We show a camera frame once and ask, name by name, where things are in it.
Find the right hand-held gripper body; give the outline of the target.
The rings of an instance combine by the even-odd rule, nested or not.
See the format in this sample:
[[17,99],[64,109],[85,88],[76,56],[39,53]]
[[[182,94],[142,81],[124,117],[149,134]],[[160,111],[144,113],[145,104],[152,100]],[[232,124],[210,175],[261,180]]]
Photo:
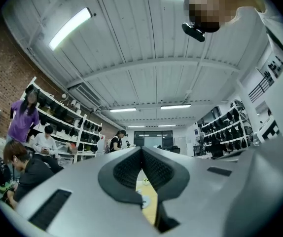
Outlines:
[[257,132],[257,138],[261,143],[271,140],[279,136],[280,129],[274,117],[269,117]]

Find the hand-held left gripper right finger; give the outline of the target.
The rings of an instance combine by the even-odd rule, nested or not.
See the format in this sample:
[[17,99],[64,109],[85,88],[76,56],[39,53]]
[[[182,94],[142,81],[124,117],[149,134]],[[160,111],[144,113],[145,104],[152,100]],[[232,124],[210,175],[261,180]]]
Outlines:
[[141,148],[142,166],[158,195],[155,226],[143,237],[239,237],[230,213],[244,183],[244,159],[208,160]]

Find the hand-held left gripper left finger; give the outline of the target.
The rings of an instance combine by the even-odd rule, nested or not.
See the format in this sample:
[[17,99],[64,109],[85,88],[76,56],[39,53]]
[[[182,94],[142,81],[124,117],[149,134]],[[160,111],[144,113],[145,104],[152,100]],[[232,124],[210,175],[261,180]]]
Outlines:
[[84,160],[29,192],[16,228],[29,237],[154,237],[136,192],[137,148]]

